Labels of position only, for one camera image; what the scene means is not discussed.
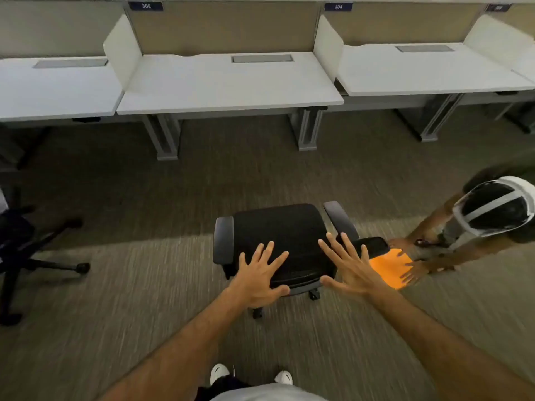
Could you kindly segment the orange cloth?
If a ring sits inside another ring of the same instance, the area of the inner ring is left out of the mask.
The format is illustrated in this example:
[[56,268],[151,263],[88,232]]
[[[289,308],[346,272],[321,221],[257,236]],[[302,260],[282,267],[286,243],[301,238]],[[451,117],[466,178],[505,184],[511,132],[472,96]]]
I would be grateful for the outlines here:
[[408,266],[412,259],[407,254],[398,255],[400,249],[390,249],[386,254],[370,259],[370,265],[384,282],[396,290],[403,289],[407,284],[402,276],[411,269]]

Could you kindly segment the person's left forearm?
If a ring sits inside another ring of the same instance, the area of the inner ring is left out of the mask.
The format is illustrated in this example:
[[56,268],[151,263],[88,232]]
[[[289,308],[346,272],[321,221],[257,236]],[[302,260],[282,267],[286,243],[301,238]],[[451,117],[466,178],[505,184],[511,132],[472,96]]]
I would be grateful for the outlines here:
[[219,342],[247,309],[249,300],[246,290],[226,288],[97,401],[191,401]]

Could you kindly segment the white desk divider panel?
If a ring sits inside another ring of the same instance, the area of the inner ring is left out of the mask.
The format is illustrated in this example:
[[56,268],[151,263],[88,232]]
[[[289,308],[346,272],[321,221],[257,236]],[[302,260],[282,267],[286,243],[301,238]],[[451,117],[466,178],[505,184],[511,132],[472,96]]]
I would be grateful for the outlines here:
[[535,39],[490,15],[480,16],[463,44],[535,84]]
[[343,51],[343,39],[328,19],[321,15],[317,25],[313,54],[332,83],[337,78]]
[[126,14],[117,20],[104,40],[103,48],[109,65],[125,92],[142,59],[142,52]]

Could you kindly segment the black swivel chair base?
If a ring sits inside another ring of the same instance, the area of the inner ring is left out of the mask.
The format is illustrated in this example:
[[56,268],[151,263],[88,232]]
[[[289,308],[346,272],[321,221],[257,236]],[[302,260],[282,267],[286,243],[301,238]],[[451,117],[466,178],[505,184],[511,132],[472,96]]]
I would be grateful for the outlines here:
[[23,315],[11,312],[12,299],[22,270],[33,272],[37,269],[73,271],[86,275],[90,263],[62,265],[33,256],[60,234],[69,229],[79,229],[83,220],[79,217],[66,219],[51,232],[35,240],[36,228],[26,219],[36,207],[23,206],[20,189],[13,186],[0,186],[0,275],[4,275],[0,289],[0,326],[10,327],[20,323]]

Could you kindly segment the white headset with black visor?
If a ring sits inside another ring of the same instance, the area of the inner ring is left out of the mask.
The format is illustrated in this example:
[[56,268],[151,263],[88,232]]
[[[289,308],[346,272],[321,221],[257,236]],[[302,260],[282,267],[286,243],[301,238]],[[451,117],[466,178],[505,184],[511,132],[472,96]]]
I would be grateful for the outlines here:
[[454,204],[452,214],[476,237],[508,233],[535,218],[535,185],[516,176],[480,183]]

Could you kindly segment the person's right hand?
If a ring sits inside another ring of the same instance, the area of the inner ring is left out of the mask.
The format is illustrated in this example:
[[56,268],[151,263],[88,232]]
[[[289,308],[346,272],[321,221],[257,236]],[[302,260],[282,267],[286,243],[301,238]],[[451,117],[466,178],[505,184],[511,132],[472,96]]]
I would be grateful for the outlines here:
[[331,249],[330,243],[327,239],[326,241],[318,240],[319,247],[338,270],[337,275],[341,280],[337,281],[341,283],[341,291],[337,292],[352,297],[363,296],[366,299],[397,295],[398,292],[389,287],[373,268],[371,270],[360,268],[361,254],[358,254],[345,233],[342,233],[341,237],[343,242],[341,245],[347,251],[347,260],[345,261],[332,261],[328,256],[329,249]]

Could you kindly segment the person's left hand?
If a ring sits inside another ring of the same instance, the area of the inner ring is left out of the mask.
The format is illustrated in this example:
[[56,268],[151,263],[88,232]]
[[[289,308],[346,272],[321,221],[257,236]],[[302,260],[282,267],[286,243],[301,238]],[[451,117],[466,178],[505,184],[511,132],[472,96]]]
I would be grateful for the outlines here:
[[289,252],[284,251],[274,260],[270,260],[268,266],[262,266],[261,255],[265,247],[264,244],[259,244],[249,260],[245,256],[249,266],[244,274],[239,274],[238,262],[237,274],[229,286],[233,296],[248,309],[263,308],[279,299],[268,298],[268,292],[270,289],[274,289],[271,288],[271,278],[286,261]]

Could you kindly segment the white office desk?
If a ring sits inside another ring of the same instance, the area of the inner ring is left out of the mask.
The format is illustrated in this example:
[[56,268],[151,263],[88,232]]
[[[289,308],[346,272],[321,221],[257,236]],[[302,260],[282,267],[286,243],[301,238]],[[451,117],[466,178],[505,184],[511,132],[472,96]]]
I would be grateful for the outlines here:
[[314,150],[323,111],[344,99],[312,52],[284,54],[294,61],[236,64],[236,54],[144,55],[116,112],[140,116],[160,161],[177,159],[185,119],[271,111],[290,115],[299,150]]
[[525,77],[475,53],[462,43],[454,52],[402,53],[396,45],[344,46],[337,80],[348,95],[348,109],[392,109],[422,142],[439,130],[464,97],[532,91]]
[[116,113],[124,91],[109,62],[104,67],[33,68],[40,59],[64,58],[0,59],[0,125]]

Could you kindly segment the person's right forearm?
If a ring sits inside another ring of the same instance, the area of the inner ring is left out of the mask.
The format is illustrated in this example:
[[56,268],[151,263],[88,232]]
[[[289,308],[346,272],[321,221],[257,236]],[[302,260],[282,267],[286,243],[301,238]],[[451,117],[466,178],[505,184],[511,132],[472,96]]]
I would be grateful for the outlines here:
[[446,401],[535,401],[535,384],[399,292],[379,287],[365,298],[408,344]]

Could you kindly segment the person's grey shirt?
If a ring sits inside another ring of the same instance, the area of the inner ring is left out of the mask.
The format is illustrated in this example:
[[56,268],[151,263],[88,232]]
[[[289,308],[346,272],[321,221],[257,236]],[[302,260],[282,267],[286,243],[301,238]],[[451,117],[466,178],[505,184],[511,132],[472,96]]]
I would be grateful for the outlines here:
[[232,375],[218,378],[209,387],[199,387],[194,401],[328,401],[291,385],[272,382],[249,385]]

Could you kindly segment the beige partition screen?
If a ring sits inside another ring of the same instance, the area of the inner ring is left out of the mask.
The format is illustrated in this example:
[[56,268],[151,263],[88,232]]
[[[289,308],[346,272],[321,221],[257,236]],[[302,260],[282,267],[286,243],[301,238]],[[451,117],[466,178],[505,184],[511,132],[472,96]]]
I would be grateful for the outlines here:
[[459,43],[485,4],[353,3],[349,12],[323,14],[346,45]]
[[143,54],[311,52],[320,5],[303,1],[164,1],[127,9]]
[[103,56],[120,1],[0,0],[0,59]]

